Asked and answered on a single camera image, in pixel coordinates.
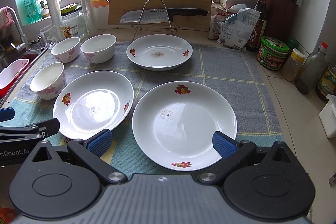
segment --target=yellow lid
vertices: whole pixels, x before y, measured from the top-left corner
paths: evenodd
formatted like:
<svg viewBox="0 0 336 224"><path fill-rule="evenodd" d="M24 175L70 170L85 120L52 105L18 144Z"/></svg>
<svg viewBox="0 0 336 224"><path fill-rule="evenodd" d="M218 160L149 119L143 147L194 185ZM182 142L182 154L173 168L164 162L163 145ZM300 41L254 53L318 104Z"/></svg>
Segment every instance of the yellow lid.
<svg viewBox="0 0 336 224"><path fill-rule="evenodd" d="M296 59L299 62L303 62L306 58L306 56L296 48L293 49L293 52L291 55L294 59Z"/></svg>
<svg viewBox="0 0 336 224"><path fill-rule="evenodd" d="M68 6L65 6L63 9L61 9L61 14L66 14L68 12L71 12L73 10L77 9L77 4L73 3Z"/></svg>

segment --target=plastic wrap roll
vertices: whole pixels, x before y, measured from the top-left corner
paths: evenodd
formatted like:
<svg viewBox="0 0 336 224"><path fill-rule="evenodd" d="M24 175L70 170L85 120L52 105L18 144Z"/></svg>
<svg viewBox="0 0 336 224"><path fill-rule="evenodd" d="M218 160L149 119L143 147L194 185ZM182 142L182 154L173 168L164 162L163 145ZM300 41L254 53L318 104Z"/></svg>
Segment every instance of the plastic wrap roll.
<svg viewBox="0 0 336 224"><path fill-rule="evenodd" d="M86 25L86 30L89 37L94 37L98 35L98 28L96 25L95 14L93 11L92 1L91 0L81 0L83 15Z"/></svg>
<svg viewBox="0 0 336 224"><path fill-rule="evenodd" d="M48 4L50 17L51 17L51 22L53 25L56 25L58 39L59 41L62 41L65 39L65 36L60 28L62 25L62 17L61 17L59 2L58 0L47 0L47 4Z"/></svg>

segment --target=countertop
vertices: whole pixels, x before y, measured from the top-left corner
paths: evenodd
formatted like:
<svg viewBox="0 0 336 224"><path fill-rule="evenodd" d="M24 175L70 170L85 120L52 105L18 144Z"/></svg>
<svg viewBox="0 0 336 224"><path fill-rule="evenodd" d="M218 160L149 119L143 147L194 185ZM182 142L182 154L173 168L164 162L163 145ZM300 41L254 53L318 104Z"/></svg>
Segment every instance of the countertop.
<svg viewBox="0 0 336 224"><path fill-rule="evenodd" d="M102 34L113 34L117 41L130 41L134 35L133 28L100 30ZM137 37L153 34L139 30ZM208 39L208 32L197 30L177 30L180 36L191 43L222 47ZM3 107L15 96L21 84L27 79L43 60L43 56L24 75L20 83L7 98ZM305 170L309 173L316 189L315 201L312 207L312 220L319 224L330 224L336 220L336 186L329 185L329 178L336 173L336 138L328 139L319 118L319 113L325 106L314 91L302 95L293 83L285 80L279 72L263 68L257 60L258 69L272 98L277 113L284 140L295 153ZM3 184L10 184L19 165L0 168ZM6 187L0 189L0 204L10 206Z"/></svg>

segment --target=pink towel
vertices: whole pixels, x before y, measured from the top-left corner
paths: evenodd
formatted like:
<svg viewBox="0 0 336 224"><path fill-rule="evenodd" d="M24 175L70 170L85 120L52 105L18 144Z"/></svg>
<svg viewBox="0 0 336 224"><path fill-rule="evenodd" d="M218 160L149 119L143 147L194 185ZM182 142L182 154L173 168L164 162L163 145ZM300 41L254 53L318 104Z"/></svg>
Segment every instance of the pink towel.
<svg viewBox="0 0 336 224"><path fill-rule="evenodd" d="M0 9L0 29L9 27L14 22L7 8L8 6Z"/></svg>

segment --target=checkered tablecloth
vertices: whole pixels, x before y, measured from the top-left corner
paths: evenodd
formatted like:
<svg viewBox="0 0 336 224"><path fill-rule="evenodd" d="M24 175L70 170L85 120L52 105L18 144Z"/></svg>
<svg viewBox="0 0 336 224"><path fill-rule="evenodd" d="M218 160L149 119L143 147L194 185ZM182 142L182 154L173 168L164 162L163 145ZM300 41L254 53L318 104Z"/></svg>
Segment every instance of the checkered tablecloth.
<svg viewBox="0 0 336 224"><path fill-rule="evenodd" d="M193 55L180 67L169 71L144 70L126 56L130 42L117 42L114 57L103 64L91 64L84 55L64 65L67 84L86 73L97 70L112 70L125 75L134 87L134 103L130 114L113 130L113 143L102 156L103 160L124 172L167 174L167 170L141 151L132 133L132 114L136 104L152 88L171 81L192 81L211 87L223 95L232 106L238 124L237 140L247 139L258 146L271 146L283 140L280 125L270 95L248 52L228 48L193 46ZM32 78L43 67L57 62L50 54L21 86L9 106L15 110L15 118L2 126L25 126L53 116L56 99L45 101L30 90ZM60 133L49 138L53 145L62 145L68 140Z"/></svg>

